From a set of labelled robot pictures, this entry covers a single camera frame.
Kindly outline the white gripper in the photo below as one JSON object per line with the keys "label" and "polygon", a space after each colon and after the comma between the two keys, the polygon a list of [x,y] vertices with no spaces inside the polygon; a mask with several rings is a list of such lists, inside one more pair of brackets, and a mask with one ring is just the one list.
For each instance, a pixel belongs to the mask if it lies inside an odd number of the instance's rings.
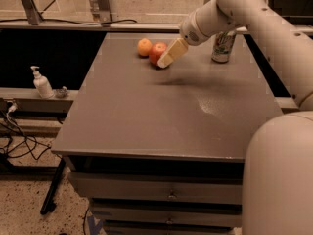
{"label": "white gripper", "polygon": [[197,25],[197,12],[194,11],[179,23],[179,33],[182,38],[173,40],[157,61],[160,68],[166,68],[188,51],[188,44],[198,46],[208,40]]}

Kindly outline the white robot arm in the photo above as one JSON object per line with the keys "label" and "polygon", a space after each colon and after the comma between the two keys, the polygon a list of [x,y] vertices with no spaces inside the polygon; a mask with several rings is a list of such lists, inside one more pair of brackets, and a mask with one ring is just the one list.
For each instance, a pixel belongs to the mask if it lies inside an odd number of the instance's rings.
{"label": "white robot arm", "polygon": [[251,138],[245,158],[242,235],[313,235],[313,40],[268,0],[205,0],[158,61],[167,67],[212,35],[247,29],[289,95],[283,113]]}

